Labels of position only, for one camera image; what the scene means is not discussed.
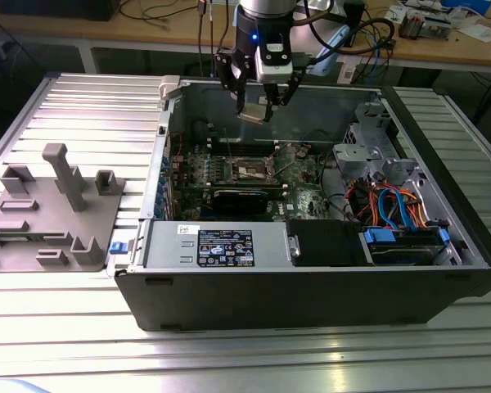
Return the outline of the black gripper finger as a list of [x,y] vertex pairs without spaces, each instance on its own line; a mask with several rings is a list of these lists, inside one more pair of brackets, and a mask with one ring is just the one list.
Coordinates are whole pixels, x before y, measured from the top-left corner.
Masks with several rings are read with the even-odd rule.
[[273,107],[286,106],[289,103],[305,75],[305,68],[298,68],[296,71],[294,71],[289,78],[286,89],[282,93],[279,91],[278,84],[264,84],[264,92],[266,93],[267,98],[264,115],[265,122],[269,122],[273,117]]
[[247,72],[238,70],[239,76],[233,73],[232,56],[226,52],[217,52],[214,62],[222,87],[236,98],[236,113],[242,113],[246,102]]

